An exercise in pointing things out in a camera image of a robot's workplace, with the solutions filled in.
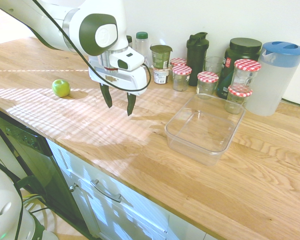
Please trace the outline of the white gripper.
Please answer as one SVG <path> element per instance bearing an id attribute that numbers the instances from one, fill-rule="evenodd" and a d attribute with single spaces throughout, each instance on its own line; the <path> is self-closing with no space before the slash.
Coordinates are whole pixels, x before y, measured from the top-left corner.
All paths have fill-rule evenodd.
<path id="1" fill-rule="evenodd" d="M 147 74 L 145 69 L 141 66 L 132 71 L 105 68 L 100 65 L 97 57 L 89 57 L 88 62 L 103 79 L 113 84 L 117 89 L 121 88 L 127 92 L 126 112 L 127 115 L 130 116 L 133 113 L 137 96 L 143 94 L 147 90 Z M 109 86 L 102 83 L 100 83 L 99 86 L 106 105 L 108 108 L 111 108 L 113 102 Z"/>

